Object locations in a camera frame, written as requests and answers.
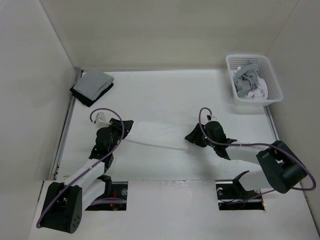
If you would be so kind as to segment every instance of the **screw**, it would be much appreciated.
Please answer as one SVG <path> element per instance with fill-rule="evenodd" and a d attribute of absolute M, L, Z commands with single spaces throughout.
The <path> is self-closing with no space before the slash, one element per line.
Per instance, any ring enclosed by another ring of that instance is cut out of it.
<path fill-rule="evenodd" d="M 124 189 L 121 190 L 121 195 L 122 196 L 127 196 L 127 194 L 128 194 L 128 190 L 127 189 L 124 188 Z"/>
<path fill-rule="evenodd" d="M 218 193 L 218 195 L 223 195 L 224 194 L 224 189 L 222 187 L 219 187 L 216 192 Z"/>

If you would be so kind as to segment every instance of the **white fabric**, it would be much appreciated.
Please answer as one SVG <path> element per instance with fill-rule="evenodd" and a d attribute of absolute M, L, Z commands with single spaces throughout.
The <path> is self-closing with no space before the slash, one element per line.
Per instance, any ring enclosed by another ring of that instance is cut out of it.
<path fill-rule="evenodd" d="M 134 121 L 126 141 L 157 148 L 187 151 L 189 142 L 185 140 L 193 130 L 189 126 L 176 126 L 158 122 Z"/>
<path fill-rule="evenodd" d="M 234 73 L 237 73 L 241 69 L 241 66 L 238 66 Z M 266 100 L 268 98 L 268 87 L 266 81 L 258 76 L 259 85 L 255 90 L 251 90 L 248 92 L 245 99 L 252 100 Z"/>

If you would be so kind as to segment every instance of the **white plastic basket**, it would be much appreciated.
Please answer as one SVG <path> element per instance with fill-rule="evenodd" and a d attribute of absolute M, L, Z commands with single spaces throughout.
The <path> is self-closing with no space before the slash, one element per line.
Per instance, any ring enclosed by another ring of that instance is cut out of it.
<path fill-rule="evenodd" d="M 225 60 L 231 80 L 233 100 L 235 105 L 241 107 L 267 106 L 275 102 L 281 102 L 284 99 L 284 95 L 281 91 L 276 74 L 269 62 L 269 59 L 266 56 L 252 54 L 236 54 L 228 55 L 225 58 Z M 238 67 L 245 66 L 249 60 L 258 64 L 259 76 L 260 78 L 265 80 L 265 83 L 268 88 L 268 98 L 266 100 L 245 99 L 240 98 L 237 95 L 237 90 L 234 84 L 234 71 L 237 70 Z"/>

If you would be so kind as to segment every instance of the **gray cloth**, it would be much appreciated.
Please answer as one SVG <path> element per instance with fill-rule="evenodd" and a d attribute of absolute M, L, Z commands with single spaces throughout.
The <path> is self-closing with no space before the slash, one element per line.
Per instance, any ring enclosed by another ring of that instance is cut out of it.
<path fill-rule="evenodd" d="M 73 89 L 91 101 L 94 101 L 113 81 L 114 77 L 98 69 L 93 69 L 83 75 L 76 82 Z"/>
<path fill-rule="evenodd" d="M 233 82 L 238 97 L 244 97 L 258 87 L 258 72 L 258 64 L 250 60 L 234 75 Z"/>

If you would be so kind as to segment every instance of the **folded towel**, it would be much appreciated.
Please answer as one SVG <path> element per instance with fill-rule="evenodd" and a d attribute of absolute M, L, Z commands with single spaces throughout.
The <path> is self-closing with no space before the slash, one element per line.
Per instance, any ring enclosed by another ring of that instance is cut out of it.
<path fill-rule="evenodd" d="M 94 101 L 113 81 L 114 77 L 98 69 L 93 69 L 83 75 L 73 86 L 73 89 Z"/>
<path fill-rule="evenodd" d="M 78 99 L 83 105 L 86 105 L 87 107 L 91 107 L 92 104 L 94 104 L 99 98 L 101 98 L 106 92 L 108 92 L 112 87 L 113 87 L 113 83 L 111 83 L 105 90 L 103 90 L 100 95 L 95 99 L 95 100 L 90 100 L 89 98 L 85 97 L 84 95 L 82 95 L 81 93 L 77 92 L 76 90 L 74 90 L 74 88 L 72 87 L 70 89 L 70 91 L 72 92 L 72 95 Z"/>

